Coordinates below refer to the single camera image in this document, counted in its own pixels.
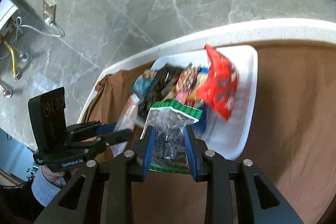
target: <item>brown cloth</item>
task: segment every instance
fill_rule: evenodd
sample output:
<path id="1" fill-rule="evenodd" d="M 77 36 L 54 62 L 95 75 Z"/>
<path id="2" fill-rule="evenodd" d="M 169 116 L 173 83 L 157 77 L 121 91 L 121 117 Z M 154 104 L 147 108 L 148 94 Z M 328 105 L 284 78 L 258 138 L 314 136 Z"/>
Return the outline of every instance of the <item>brown cloth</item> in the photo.
<path id="1" fill-rule="evenodd" d="M 258 51 L 257 95 L 239 160 L 252 159 L 304 223 L 315 224 L 336 193 L 336 45 L 251 45 Z M 149 67 L 107 75 L 98 83 L 83 121 L 116 122 L 137 76 Z M 145 183 L 132 184 L 132 200 L 135 223 L 204 223 L 206 183 L 195 183 L 187 175 L 151 172 Z M 332 223 L 335 209 L 330 205 L 319 224 Z"/>

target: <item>red snack bag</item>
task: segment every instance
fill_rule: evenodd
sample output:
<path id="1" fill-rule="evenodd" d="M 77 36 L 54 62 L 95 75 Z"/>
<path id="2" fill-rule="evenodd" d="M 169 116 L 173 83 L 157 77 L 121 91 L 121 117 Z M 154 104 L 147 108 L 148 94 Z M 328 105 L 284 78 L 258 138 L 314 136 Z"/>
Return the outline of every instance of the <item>red snack bag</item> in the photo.
<path id="1" fill-rule="evenodd" d="M 236 67 L 210 45 L 205 45 L 204 49 L 207 50 L 211 65 L 206 83 L 196 90 L 196 94 L 203 98 L 206 105 L 228 120 L 239 79 Z"/>

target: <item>human hand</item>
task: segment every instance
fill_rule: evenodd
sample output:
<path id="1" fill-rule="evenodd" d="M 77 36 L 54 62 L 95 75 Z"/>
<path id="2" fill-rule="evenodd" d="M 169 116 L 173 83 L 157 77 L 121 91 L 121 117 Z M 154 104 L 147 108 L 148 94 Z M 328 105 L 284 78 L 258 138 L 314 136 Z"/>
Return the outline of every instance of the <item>human hand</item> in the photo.
<path id="1" fill-rule="evenodd" d="M 56 186 L 62 186 L 60 182 L 60 178 L 62 178 L 65 174 L 65 171 L 62 172 L 51 172 L 50 169 L 46 165 L 41 166 L 42 174 L 46 178 L 47 181 L 50 183 L 56 185 Z"/>

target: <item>snack pile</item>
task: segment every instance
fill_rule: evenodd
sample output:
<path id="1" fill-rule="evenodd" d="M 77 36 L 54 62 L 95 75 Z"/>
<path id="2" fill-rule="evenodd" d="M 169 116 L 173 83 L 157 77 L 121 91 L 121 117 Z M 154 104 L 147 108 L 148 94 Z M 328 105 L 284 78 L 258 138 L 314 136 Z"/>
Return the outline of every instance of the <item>snack pile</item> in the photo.
<path id="1" fill-rule="evenodd" d="M 213 47 L 205 45 L 204 49 L 209 67 L 190 63 L 182 68 L 167 63 L 160 70 L 146 70 L 133 86 L 141 99 L 138 115 L 146 119 L 144 132 L 149 125 L 156 130 L 154 170 L 188 172 L 185 126 L 192 125 L 195 136 L 202 138 L 207 128 L 208 108 L 225 120 L 231 116 L 239 81 L 237 69 Z"/>

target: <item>metal screw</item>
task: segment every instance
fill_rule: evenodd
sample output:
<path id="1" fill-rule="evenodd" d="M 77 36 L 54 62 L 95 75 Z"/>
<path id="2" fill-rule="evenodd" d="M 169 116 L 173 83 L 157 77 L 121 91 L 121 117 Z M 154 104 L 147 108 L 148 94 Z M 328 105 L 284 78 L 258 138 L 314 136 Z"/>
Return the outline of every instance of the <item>metal screw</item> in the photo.
<path id="1" fill-rule="evenodd" d="M 245 159 L 243 160 L 243 164 L 246 166 L 251 166 L 253 164 L 253 161 L 251 161 L 250 159 Z"/>
<path id="2" fill-rule="evenodd" d="M 133 150 L 126 150 L 124 153 L 125 157 L 132 157 L 134 155 L 134 151 Z"/>
<path id="3" fill-rule="evenodd" d="M 27 62 L 29 59 L 29 53 L 20 51 L 19 58 L 23 62 Z"/>
<path id="4" fill-rule="evenodd" d="M 13 75 L 14 80 L 19 80 L 22 76 L 22 70 L 20 68 L 16 68 L 16 75 Z"/>
<path id="5" fill-rule="evenodd" d="M 86 163 L 86 166 L 87 167 L 94 167 L 96 165 L 96 161 L 95 160 L 89 160 L 87 163 Z"/>
<path id="6" fill-rule="evenodd" d="M 207 150 L 205 152 L 205 155 L 208 157 L 213 157 L 215 155 L 215 152 L 213 150 Z"/>
<path id="7" fill-rule="evenodd" d="M 10 89 L 3 89 L 3 91 L 2 91 L 2 95 L 4 96 L 4 97 L 6 97 L 6 98 L 10 98 L 10 97 L 12 97 L 12 90 L 10 90 Z"/>

